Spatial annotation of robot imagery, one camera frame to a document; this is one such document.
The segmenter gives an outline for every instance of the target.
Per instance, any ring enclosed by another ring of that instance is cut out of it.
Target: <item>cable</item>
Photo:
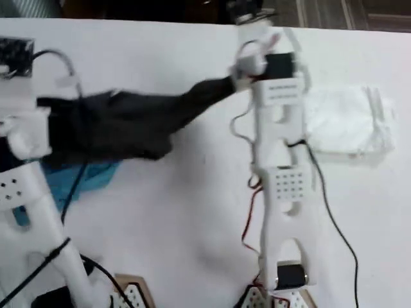
[[[81,168],[80,168],[80,170],[77,174],[77,177],[74,180],[74,182],[73,182],[73,184],[70,188],[70,192],[67,195],[66,201],[64,202],[64,206],[63,206],[63,209],[62,209],[62,217],[61,217],[63,225],[64,225],[64,222],[66,220],[67,210],[69,209],[71,201],[73,200],[73,196],[74,196],[74,194],[77,190],[78,185],[80,184],[80,181],[81,181],[81,179],[82,179],[82,177],[85,173],[85,170],[87,169],[88,164],[89,164],[88,159],[86,159],[84,161],[84,163],[82,164],[82,166],[81,166]]]
[[[51,55],[55,55],[55,56],[59,57],[59,59],[61,59],[61,61],[63,61],[64,64],[66,65],[67,70],[69,71],[69,75],[71,77],[77,77],[77,73],[76,73],[76,70],[74,69],[73,62],[70,60],[70,58],[65,53],[63,53],[60,50],[45,49],[45,50],[39,51],[38,53],[35,53],[33,55],[32,61],[34,61],[38,57],[40,57],[42,55],[46,55],[46,54],[51,54]],[[80,80],[78,78],[77,78],[77,81],[76,81],[76,90],[77,90],[78,98],[82,99],[84,97],[83,88],[82,88],[82,84],[80,83]]]
[[[250,101],[246,111],[244,111],[242,114],[239,114],[236,117],[232,118],[231,121],[230,121],[230,131],[231,131],[231,133],[235,137],[245,140],[250,145],[251,148],[254,147],[254,142],[249,137],[247,137],[246,135],[242,135],[242,134],[237,132],[237,130],[236,130],[236,121],[238,119],[246,116],[251,111],[252,106],[253,106],[253,103],[252,103],[252,101]]]
[[[50,252],[50,254],[44,259],[42,264],[34,270],[26,279],[23,280],[12,292],[10,292],[1,302],[0,308],[6,307],[6,305],[19,294],[51,261],[56,259],[60,252],[70,243],[71,239],[68,237],[59,247],[55,248]]]
[[[246,237],[246,235],[247,235],[247,232],[249,231],[249,227],[250,227],[250,222],[251,222],[251,218],[252,218],[252,212],[253,212],[253,210],[254,210],[254,203],[255,203],[255,200],[256,200],[256,196],[257,196],[258,193],[261,192],[261,191],[263,191],[263,187],[262,187],[262,186],[258,187],[258,188],[253,192],[253,194],[252,194],[251,203],[250,203],[250,209],[249,209],[249,216],[248,216],[248,218],[247,218],[247,222],[246,222],[246,224],[245,224],[244,231],[243,231],[243,233],[242,233],[242,235],[241,235],[241,243],[242,243],[242,245],[243,245],[244,247],[252,250],[252,251],[255,252],[257,255],[259,255],[258,250],[256,250],[255,248],[251,247],[250,245],[246,244],[246,243],[244,242],[244,240],[245,240],[245,237]]]
[[[83,259],[84,262],[88,262],[89,264],[92,264],[94,267],[98,268],[104,275],[106,275],[111,280],[111,282],[114,284],[114,287],[117,289],[118,293],[124,299],[124,301],[129,306],[129,308],[135,308],[133,304],[130,302],[130,300],[128,299],[127,295],[124,294],[120,285],[116,282],[116,279],[114,279],[114,277],[109,273],[109,271],[107,271],[103,266],[98,264],[96,261],[86,257],[85,255],[80,255],[80,257]]]
[[[328,197],[327,197],[327,190],[326,190],[326,181],[324,179],[324,175],[322,174],[321,168],[319,163],[317,162],[317,159],[314,156],[314,152],[311,149],[310,145],[307,143],[307,141],[300,140],[296,143],[293,144],[288,144],[287,146],[289,148],[293,148],[295,146],[298,145],[305,145],[307,147],[308,150],[308,154],[310,155],[311,161],[313,162],[315,168],[317,169],[317,172],[319,173],[320,176],[320,180],[321,180],[321,186],[322,186],[322,197],[324,199],[324,203],[326,204],[326,208],[327,208],[327,212],[328,212],[328,216],[331,220],[331,222],[333,223],[335,229],[337,230],[338,234],[340,235],[340,237],[342,238],[342,240],[345,242],[345,245],[347,245],[348,249],[350,250],[350,252],[353,254],[354,257],[354,261],[355,261],[355,273],[354,273],[354,299],[355,299],[355,306],[356,308],[358,308],[358,258],[355,254],[355,251],[353,250],[353,247],[351,247],[351,245],[348,243],[348,240],[345,238],[345,235],[342,233],[341,229],[338,227],[335,218],[333,216],[333,214],[331,213],[331,209],[329,207],[329,203],[328,203]]]

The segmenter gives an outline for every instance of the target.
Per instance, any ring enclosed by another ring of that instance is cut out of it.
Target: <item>wooden floor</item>
[[[411,32],[411,16],[368,12],[363,0],[265,0],[278,26]]]

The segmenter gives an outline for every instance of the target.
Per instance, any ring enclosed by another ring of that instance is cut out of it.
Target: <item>white wire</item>
[[[231,121],[230,121],[230,131],[231,131],[231,133],[232,133],[235,137],[241,138],[241,139],[245,140],[245,141],[250,145],[251,150],[252,150],[253,147],[254,147],[254,141],[251,140],[251,138],[247,137],[246,135],[242,135],[242,134],[240,134],[240,133],[237,132],[237,130],[236,130],[236,121],[237,121],[238,119],[242,118],[242,117],[245,117],[245,116],[252,110],[253,105],[254,105],[254,104],[253,104],[253,101],[250,100],[249,105],[247,106],[246,111],[244,111],[242,114],[237,115],[236,117],[234,117],[234,118],[231,119]]]
[[[46,54],[55,55],[59,59],[61,59],[61,61],[63,61],[63,63],[67,67],[67,70],[69,71],[70,77],[73,77],[73,78],[76,79],[75,87],[76,87],[76,91],[77,91],[77,94],[78,94],[78,98],[82,99],[83,98],[82,84],[80,82],[80,79],[78,77],[78,74],[77,74],[76,70],[74,69],[74,64],[71,61],[71,59],[64,52],[62,52],[58,49],[45,49],[45,50],[39,51],[38,53],[35,53],[33,55],[33,60],[37,59],[38,57],[40,57],[42,55],[46,55]]]

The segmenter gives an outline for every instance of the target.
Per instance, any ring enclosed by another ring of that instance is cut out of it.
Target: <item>white 3d-printed bracket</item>
[[[304,145],[288,148],[289,161],[281,165],[273,155],[275,146],[304,138],[302,78],[263,80],[253,84],[256,108],[254,172],[262,179],[265,217],[261,234],[261,279],[267,290],[278,284],[281,248],[293,239],[301,253],[306,283],[317,281],[317,206],[312,204],[311,160]],[[284,210],[282,203],[291,203]]]

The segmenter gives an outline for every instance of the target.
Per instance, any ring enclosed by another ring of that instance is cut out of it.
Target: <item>black wire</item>
[[[124,294],[122,288],[120,287],[120,285],[117,283],[116,279],[109,273],[109,271],[107,271],[103,266],[101,266],[100,264],[98,264],[96,261],[86,257],[85,255],[80,255],[80,257],[83,259],[84,262],[87,262],[89,264],[92,264],[95,268],[98,268],[103,274],[105,274],[110,280],[111,282],[114,284],[114,287],[117,289],[118,293],[121,295],[121,297],[124,299],[124,301],[126,302],[126,304],[130,307],[130,308],[135,308],[132,304],[132,302],[130,302],[130,300],[128,299],[127,295]]]
[[[50,252],[50,254],[44,259],[42,264],[34,270],[26,279],[23,280],[12,292],[10,292],[1,302],[0,308],[5,307],[17,294],[19,294],[51,261],[56,259],[60,252],[70,243],[70,238],[68,237],[59,247],[55,248]]]
[[[326,181],[324,178],[324,175],[322,174],[320,165],[317,161],[317,159],[314,156],[314,152],[311,149],[310,145],[303,139],[300,140],[296,143],[293,144],[288,144],[289,148],[293,148],[295,146],[298,145],[305,145],[307,147],[308,150],[308,154],[310,155],[311,161],[313,162],[315,168],[317,169],[319,176],[320,176],[320,180],[321,180],[321,186],[322,186],[322,197],[324,199],[324,203],[326,204],[326,208],[327,208],[327,212],[328,212],[328,216],[331,220],[331,222],[333,223],[335,229],[337,230],[338,234],[340,234],[340,237],[342,238],[342,240],[345,242],[345,245],[347,245],[348,249],[350,250],[350,252],[353,254],[354,257],[354,261],[355,261],[355,274],[354,274],[354,299],[355,299],[355,307],[358,308],[358,258],[355,254],[355,251],[353,250],[353,247],[351,247],[351,245],[348,243],[348,240],[345,238],[344,234],[342,233],[341,229],[338,227],[335,218],[333,216],[333,214],[331,213],[331,209],[329,207],[329,203],[328,203],[328,197],[327,197],[327,189],[326,189]]]
[[[73,184],[70,188],[70,192],[67,195],[66,201],[64,202],[64,206],[63,206],[63,209],[62,209],[62,223],[63,223],[63,225],[64,225],[64,222],[66,220],[67,210],[70,207],[71,201],[73,200],[73,196],[74,196],[74,194],[77,190],[78,185],[80,184],[80,180],[82,179],[82,177],[85,173],[85,170],[87,169],[88,164],[89,164],[88,160],[86,159],[84,161],[84,163],[82,164],[82,166],[81,166],[81,168],[80,168],[80,170],[77,174],[77,177],[74,180],[74,182],[73,182]]]

